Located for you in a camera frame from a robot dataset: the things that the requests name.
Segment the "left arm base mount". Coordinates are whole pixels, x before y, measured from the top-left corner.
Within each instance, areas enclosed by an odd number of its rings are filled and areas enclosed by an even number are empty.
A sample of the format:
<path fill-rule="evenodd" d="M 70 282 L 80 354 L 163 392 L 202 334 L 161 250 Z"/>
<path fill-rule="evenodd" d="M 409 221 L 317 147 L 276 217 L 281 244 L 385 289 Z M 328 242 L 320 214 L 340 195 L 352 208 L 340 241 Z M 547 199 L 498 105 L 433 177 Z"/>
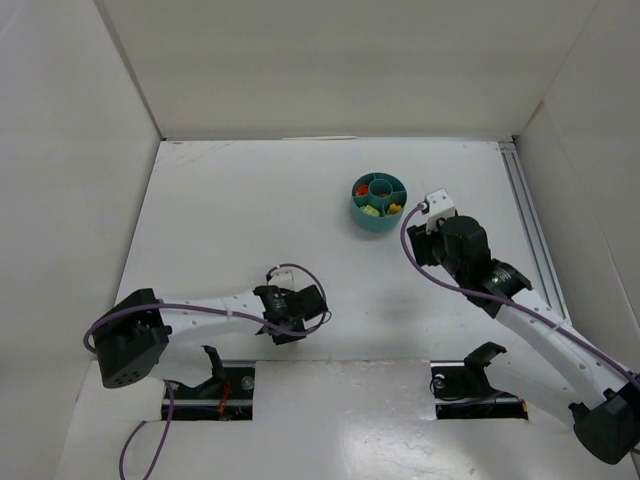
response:
<path fill-rule="evenodd" d="M 191 384 L 170 379 L 174 421 L 250 421 L 256 368 L 254 362 L 223 361 L 214 347 L 204 346 L 204 379 Z"/>

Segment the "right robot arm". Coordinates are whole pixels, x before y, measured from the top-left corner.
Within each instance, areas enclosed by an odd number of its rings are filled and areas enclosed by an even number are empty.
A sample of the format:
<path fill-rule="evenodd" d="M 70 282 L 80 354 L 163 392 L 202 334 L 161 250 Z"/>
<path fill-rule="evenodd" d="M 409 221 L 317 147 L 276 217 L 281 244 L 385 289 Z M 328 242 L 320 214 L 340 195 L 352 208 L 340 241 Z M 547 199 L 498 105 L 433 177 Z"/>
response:
<path fill-rule="evenodd" d="M 443 268 L 453 280 L 443 288 L 520 336 L 570 385 L 575 396 L 562 401 L 561 412 L 591 455 L 614 465 L 638 446 L 638 373 L 561 324 L 526 276 L 492 256 L 477 220 L 455 213 L 402 227 L 402 247 L 421 275 L 429 266 Z"/>

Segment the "light green curved lego brick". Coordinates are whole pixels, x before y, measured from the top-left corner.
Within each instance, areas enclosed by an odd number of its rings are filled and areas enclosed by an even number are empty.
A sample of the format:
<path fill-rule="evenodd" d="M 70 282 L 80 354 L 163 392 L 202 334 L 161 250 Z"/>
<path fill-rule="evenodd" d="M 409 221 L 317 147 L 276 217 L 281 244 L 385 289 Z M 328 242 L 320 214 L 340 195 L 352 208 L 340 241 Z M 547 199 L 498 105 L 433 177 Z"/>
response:
<path fill-rule="evenodd" d="M 364 205 L 360 208 L 360 211 L 363 212 L 364 214 L 371 216 L 371 217 L 380 217 L 381 214 L 380 212 L 374 208 L 371 205 Z"/>

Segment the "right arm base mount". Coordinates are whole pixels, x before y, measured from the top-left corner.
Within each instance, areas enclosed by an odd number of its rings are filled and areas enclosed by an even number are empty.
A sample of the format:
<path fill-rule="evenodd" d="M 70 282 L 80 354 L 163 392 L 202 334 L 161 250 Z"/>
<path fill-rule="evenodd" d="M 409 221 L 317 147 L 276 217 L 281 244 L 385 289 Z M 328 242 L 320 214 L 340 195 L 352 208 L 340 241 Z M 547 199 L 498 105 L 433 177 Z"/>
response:
<path fill-rule="evenodd" d="M 429 390 L 434 396 L 437 420 L 528 420 L 526 403 L 493 388 L 485 370 L 506 349 L 487 342 L 463 360 L 430 362 Z"/>

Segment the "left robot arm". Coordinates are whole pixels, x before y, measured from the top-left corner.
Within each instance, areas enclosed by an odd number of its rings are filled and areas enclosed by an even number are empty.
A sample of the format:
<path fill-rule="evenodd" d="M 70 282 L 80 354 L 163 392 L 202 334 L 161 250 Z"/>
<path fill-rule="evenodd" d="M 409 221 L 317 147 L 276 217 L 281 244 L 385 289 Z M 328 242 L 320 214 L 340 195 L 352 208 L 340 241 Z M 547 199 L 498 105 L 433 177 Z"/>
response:
<path fill-rule="evenodd" d="M 222 373 L 212 338 L 266 335 L 284 345 L 306 338 L 328 316 L 326 296 L 316 285 L 295 291 L 268 283 L 196 301 L 162 300 L 144 288 L 99 318 L 83 342 L 96 356 L 107 389 L 147 376 L 198 387 Z"/>

